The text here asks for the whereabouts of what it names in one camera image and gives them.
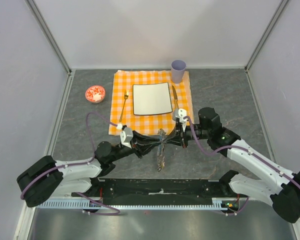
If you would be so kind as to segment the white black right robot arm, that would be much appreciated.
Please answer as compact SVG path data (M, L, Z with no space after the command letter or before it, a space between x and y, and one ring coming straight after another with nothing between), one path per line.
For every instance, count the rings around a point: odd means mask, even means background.
M288 170L257 152L222 125L214 108L204 107L198 115L199 124L193 124L185 109L173 111L172 119L179 131L181 145L186 147L189 140L198 143L206 139L212 152L203 149L204 154L213 156L220 153L258 177L255 180L232 171L230 179L219 184L220 193L225 197L234 193L252 197L271 206L285 221L295 223L300 218L300 171Z

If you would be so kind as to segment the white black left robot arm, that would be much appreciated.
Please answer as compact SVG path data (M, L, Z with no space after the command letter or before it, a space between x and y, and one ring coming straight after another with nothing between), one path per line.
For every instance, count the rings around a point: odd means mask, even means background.
M133 154L141 158L161 143L162 139L158 137L122 131L120 143L100 142L91 159L57 161L50 155L43 156L17 177L20 198L31 208L52 195L77 192L94 197L99 193L100 185L92 179L109 174L115 168L115 161Z

